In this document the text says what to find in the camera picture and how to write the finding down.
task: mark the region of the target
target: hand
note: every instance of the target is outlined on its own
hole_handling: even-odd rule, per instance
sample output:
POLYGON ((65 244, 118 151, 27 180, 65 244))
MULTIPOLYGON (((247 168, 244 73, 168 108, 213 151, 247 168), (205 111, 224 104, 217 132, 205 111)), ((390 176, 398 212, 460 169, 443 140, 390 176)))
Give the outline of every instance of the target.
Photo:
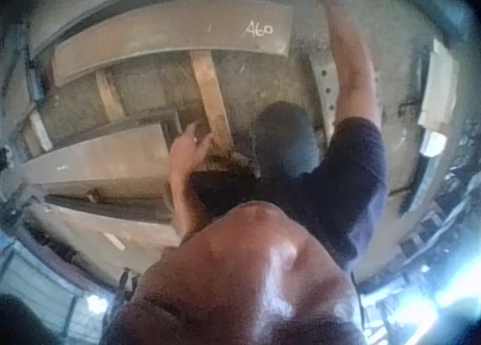
POLYGON ((212 146, 212 134, 207 135, 199 144, 195 136, 196 129, 197 123, 191 123, 172 144, 169 175, 171 184, 185 183, 191 173, 205 160, 212 146))

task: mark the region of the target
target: t-shirt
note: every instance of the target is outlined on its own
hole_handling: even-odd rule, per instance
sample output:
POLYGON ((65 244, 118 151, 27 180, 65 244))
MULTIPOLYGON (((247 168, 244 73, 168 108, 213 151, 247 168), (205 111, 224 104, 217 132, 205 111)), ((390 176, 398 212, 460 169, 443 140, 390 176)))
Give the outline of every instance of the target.
POLYGON ((309 174, 253 184, 222 176, 217 181, 222 188, 199 192, 208 209, 216 208, 214 216, 246 201, 273 203, 349 272, 368 248, 386 202, 383 138, 371 121, 348 118, 337 124, 324 160, 309 174))

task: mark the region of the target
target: wooden plank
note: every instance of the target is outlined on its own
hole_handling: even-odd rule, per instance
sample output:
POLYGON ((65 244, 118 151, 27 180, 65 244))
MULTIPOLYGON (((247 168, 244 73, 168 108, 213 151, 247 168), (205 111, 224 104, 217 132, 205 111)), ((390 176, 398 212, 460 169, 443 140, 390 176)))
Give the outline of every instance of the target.
POLYGON ((30 183, 167 177, 160 125, 129 129, 46 153, 23 164, 30 183))
POLYGON ((126 246, 123 244, 121 240, 112 234, 108 234, 107 232, 102 232, 102 234, 120 251, 125 251, 126 246))
POLYGON ((418 124, 449 136, 449 122, 456 106, 459 63, 437 39, 431 52, 428 81, 418 124))
POLYGON ((30 101, 25 57, 20 56, 2 99, 2 138, 5 140, 19 131, 22 122, 34 108, 35 105, 30 101))
POLYGON ((60 35, 119 0, 37 0, 30 16, 29 49, 37 56, 60 35))
POLYGON ((210 51, 193 50, 190 52, 190 57, 214 141, 221 150, 230 152, 233 146, 231 127, 228 124, 224 100, 210 51))
POLYGON ((22 129, 22 138, 25 141, 26 149, 30 153, 29 158, 35 158, 43 153, 42 146, 34 133, 30 122, 26 122, 22 129))
POLYGON ((108 233, 141 244, 175 247, 180 243, 175 228, 157 220, 148 209, 51 197, 46 198, 43 206, 51 216, 77 228, 108 233))
POLYGON ((287 56, 292 9, 259 0, 180 0, 129 11, 61 43, 57 86, 115 62, 171 50, 243 50, 287 56))
POLYGON ((42 149, 45 152, 53 149, 52 142, 48 137, 47 130, 45 129, 44 121, 42 121, 40 114, 37 110, 33 110, 29 116, 30 125, 32 126, 33 132, 37 136, 38 142, 40 143, 42 149))
POLYGON ((126 116, 120 102, 119 95, 112 81, 112 74, 108 69, 101 69, 95 73, 98 91, 102 98, 105 113, 109 121, 121 120, 126 116))

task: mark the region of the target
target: raised arm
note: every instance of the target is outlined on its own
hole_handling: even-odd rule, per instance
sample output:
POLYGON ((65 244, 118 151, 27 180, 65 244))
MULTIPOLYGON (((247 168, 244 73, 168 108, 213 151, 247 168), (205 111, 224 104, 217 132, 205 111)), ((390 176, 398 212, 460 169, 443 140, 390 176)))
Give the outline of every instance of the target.
POLYGON ((204 204, 193 191, 190 176, 204 161, 213 137, 208 135, 198 144, 195 128, 195 124, 189 125, 171 148, 169 182, 174 202, 175 221, 183 240, 201 231, 212 220, 204 204))
POLYGON ((368 46, 340 0, 319 0, 328 18, 331 51, 339 79, 336 123, 362 117, 381 126, 374 66, 368 46))

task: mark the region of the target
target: metal sheet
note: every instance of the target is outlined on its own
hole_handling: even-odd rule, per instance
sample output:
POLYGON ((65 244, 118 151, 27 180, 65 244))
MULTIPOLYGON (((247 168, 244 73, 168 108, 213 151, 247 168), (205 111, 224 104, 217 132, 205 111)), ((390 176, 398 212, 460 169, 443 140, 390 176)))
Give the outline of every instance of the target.
POLYGON ((292 9, 259 0, 181 0, 129 11, 55 51, 57 86, 123 59, 172 50, 243 50, 287 56, 292 9))
POLYGON ((30 183, 166 177, 168 148, 162 127, 139 129, 81 142, 23 164, 30 183))
POLYGON ((37 0, 29 26, 31 57, 96 11, 119 0, 37 0))

